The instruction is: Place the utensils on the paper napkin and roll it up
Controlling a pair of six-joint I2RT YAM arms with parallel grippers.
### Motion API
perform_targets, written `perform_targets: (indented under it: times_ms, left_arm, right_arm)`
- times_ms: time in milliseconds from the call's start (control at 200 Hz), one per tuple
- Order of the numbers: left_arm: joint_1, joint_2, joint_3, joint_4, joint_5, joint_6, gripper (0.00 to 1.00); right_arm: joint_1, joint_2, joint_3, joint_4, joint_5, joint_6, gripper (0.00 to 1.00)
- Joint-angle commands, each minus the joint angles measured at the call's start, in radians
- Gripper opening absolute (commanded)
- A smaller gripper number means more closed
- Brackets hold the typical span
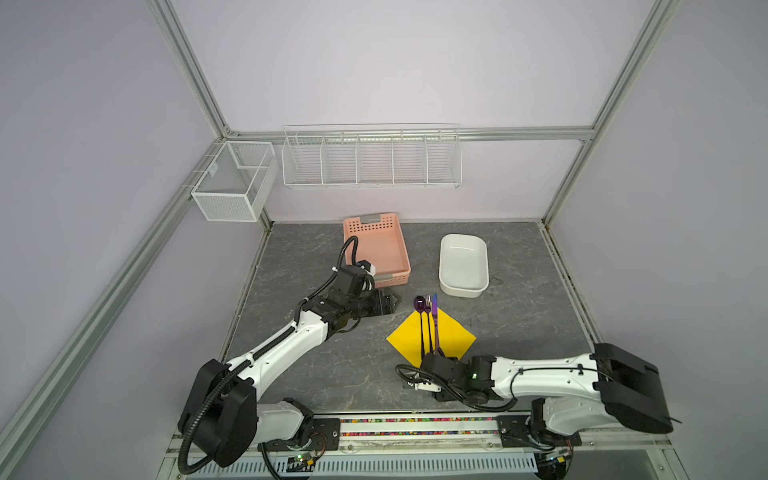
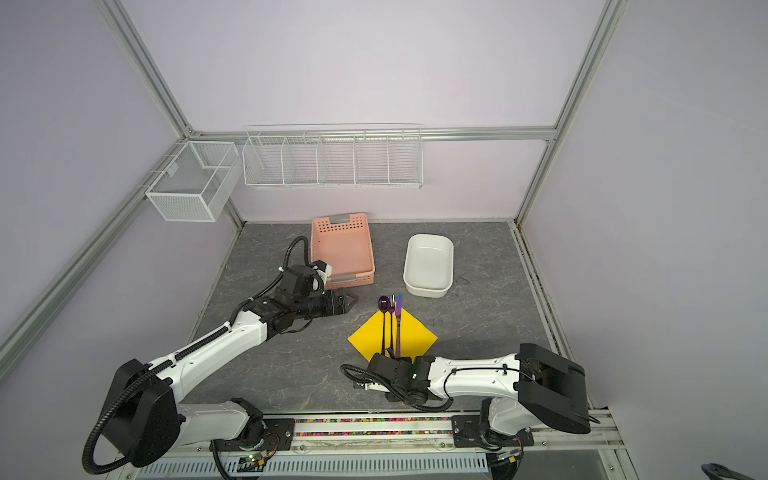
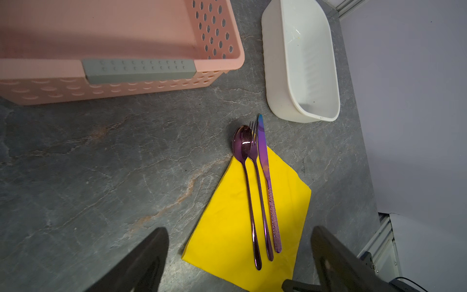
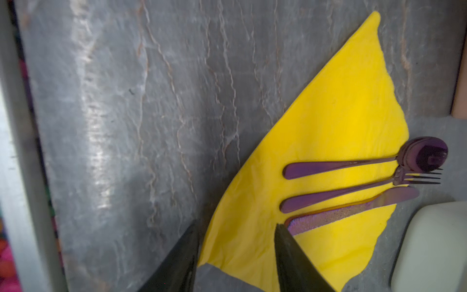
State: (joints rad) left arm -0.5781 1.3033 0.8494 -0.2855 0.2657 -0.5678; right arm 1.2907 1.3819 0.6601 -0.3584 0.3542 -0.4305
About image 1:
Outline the purple iridescent spoon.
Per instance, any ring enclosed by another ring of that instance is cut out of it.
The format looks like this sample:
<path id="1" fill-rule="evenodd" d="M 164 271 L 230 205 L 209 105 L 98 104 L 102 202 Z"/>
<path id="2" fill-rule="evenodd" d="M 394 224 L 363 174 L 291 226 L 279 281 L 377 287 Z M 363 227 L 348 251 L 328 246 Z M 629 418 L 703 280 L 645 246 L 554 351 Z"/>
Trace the purple iridescent spoon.
<path id="1" fill-rule="evenodd" d="M 420 358 L 423 359 L 426 355 L 426 348 L 424 343 L 424 323 L 423 323 L 423 314 L 426 307 L 426 299 L 418 295 L 414 298 L 414 310 L 418 313 L 419 316 L 419 344 L 420 344 Z"/>

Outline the dark iridescent fork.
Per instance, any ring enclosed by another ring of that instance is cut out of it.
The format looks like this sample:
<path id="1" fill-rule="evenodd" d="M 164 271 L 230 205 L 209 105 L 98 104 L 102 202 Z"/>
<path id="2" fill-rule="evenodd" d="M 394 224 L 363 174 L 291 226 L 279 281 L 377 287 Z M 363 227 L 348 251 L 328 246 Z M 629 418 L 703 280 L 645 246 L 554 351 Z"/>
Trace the dark iridescent fork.
<path id="1" fill-rule="evenodd" d="M 431 318 L 431 295 L 427 295 L 425 300 L 424 313 L 426 315 L 427 322 L 427 334 L 428 334 L 428 347 L 429 353 L 434 352 L 433 332 L 432 332 L 432 318 Z"/>

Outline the yellow paper napkin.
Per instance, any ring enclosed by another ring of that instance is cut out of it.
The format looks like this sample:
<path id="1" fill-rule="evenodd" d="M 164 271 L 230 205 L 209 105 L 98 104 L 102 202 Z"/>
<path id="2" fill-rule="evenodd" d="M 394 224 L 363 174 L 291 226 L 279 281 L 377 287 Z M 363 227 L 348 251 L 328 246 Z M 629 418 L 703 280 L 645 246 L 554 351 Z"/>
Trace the yellow paper napkin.
<path id="1" fill-rule="evenodd" d="M 438 309 L 440 348 L 447 357 L 462 358 L 474 344 L 476 336 L 442 309 Z M 426 317 L 423 315 L 424 343 L 427 353 L 428 339 Z M 420 367 L 419 316 L 412 312 L 406 320 L 387 337 L 387 341 L 407 363 Z"/>

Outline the iridescent purple knife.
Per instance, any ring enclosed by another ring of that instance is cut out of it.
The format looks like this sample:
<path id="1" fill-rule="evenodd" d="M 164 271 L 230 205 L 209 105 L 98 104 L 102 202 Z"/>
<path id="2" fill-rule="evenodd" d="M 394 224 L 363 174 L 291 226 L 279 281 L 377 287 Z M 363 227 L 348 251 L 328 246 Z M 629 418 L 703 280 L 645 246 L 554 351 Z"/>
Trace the iridescent purple knife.
<path id="1" fill-rule="evenodd" d="M 434 337 L 435 337 L 435 351 L 439 354 L 442 354 L 441 348 L 440 348 L 440 338 L 439 338 L 439 321 L 438 321 L 438 301 L 437 301 L 437 295 L 433 294 L 430 296 L 430 315 L 432 318 L 433 323 L 433 329 L 434 329 Z"/>

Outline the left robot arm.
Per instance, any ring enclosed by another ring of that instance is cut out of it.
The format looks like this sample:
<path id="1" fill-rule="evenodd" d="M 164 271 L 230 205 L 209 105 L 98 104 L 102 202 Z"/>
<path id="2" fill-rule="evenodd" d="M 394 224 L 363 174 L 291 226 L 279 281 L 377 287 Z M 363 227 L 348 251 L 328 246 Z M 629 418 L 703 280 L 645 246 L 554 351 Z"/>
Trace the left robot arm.
<path id="1" fill-rule="evenodd" d="M 200 368 L 177 424 L 182 435 L 180 474 L 193 474 L 210 463 L 227 467 L 253 443 L 262 449 L 272 442 L 291 448 L 312 444 L 312 410 L 292 398 L 270 404 L 260 400 L 312 349 L 354 331 L 364 318 L 396 311 L 400 296 L 376 286 L 374 267 L 358 259 L 358 246 L 356 236 L 344 242 L 331 276 L 298 302 L 281 330 L 238 357 L 212 359 Z"/>

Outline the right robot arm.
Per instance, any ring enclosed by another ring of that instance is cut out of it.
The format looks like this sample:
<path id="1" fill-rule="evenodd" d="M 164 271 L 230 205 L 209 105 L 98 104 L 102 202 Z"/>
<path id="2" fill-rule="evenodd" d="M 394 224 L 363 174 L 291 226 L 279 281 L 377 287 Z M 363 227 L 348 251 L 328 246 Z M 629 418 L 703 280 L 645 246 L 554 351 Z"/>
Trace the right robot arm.
<path id="1" fill-rule="evenodd" d="M 521 360 L 474 356 L 467 361 L 427 354 L 418 367 L 396 366 L 397 375 L 438 402 L 502 413 L 531 401 L 528 436 L 538 444 L 585 430 L 620 425 L 646 434 L 673 432 L 661 376 L 652 363 L 610 343 L 560 359 Z"/>

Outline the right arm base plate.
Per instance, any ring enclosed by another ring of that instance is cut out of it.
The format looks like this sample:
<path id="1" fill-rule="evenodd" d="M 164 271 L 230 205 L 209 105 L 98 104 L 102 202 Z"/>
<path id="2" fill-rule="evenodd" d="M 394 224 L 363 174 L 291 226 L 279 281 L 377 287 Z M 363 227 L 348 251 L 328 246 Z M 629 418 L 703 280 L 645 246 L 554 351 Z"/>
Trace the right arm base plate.
<path id="1" fill-rule="evenodd" d="M 527 447 L 550 451 L 559 447 L 582 445 L 581 436 L 570 436 L 549 431 L 542 419 L 533 415 L 500 415 L 496 418 L 502 446 L 505 448 Z"/>

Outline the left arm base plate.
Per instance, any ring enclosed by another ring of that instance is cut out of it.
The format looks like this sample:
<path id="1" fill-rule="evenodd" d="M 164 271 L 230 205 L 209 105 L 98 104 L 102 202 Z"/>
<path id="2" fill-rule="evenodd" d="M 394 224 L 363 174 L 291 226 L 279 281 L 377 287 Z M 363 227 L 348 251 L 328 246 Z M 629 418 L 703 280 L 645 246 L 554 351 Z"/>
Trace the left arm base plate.
<path id="1" fill-rule="evenodd" d="M 341 439 L 341 419 L 314 417 L 305 420 L 297 433 L 288 440 L 276 439 L 266 443 L 270 452 L 336 451 Z"/>

